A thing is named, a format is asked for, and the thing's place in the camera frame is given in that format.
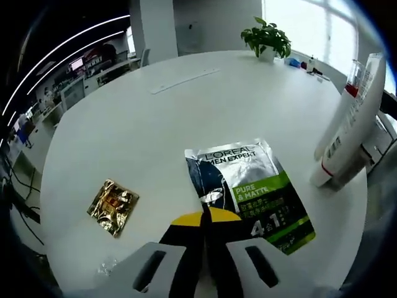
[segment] white pot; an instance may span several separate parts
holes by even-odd
[[[261,53],[259,55],[259,60],[264,61],[264,62],[273,63],[275,54],[276,54],[276,52],[273,49],[273,47],[270,47],[267,45],[266,50],[264,50],[263,53]]]

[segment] gold foil packet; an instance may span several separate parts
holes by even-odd
[[[107,179],[96,195],[87,213],[97,223],[117,237],[138,202],[139,195]]]

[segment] potted plant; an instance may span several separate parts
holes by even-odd
[[[285,36],[284,31],[277,28],[275,23],[267,23],[260,17],[254,17],[260,28],[253,27],[241,32],[241,38],[249,45],[262,61],[273,62],[275,54],[280,58],[291,54],[291,41]]]

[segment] green label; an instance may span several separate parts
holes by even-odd
[[[293,231],[294,229],[296,229],[300,225],[303,225],[308,220],[309,220],[309,217],[306,215],[305,217],[303,217],[302,219],[300,219],[297,222],[293,223],[289,227],[279,231],[279,233],[276,233],[276,234],[272,235],[271,237],[266,238],[266,240],[269,241],[270,243],[272,243],[272,242],[276,241],[277,239],[283,237],[284,235],[290,233],[291,231]]]
[[[237,203],[245,202],[283,188],[289,182],[287,174],[283,171],[277,176],[234,187],[233,194]]]

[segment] plastic wrapper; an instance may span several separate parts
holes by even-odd
[[[139,195],[121,187],[113,180],[106,180],[87,213],[113,237],[119,236],[128,216],[134,209]]]
[[[101,263],[95,271],[95,285],[99,286],[102,284],[112,274],[112,271],[116,265],[118,265],[116,258],[111,256],[106,257],[103,263]]]
[[[297,192],[264,140],[185,150],[185,157],[202,204],[238,214],[252,237],[287,255],[314,239]]]

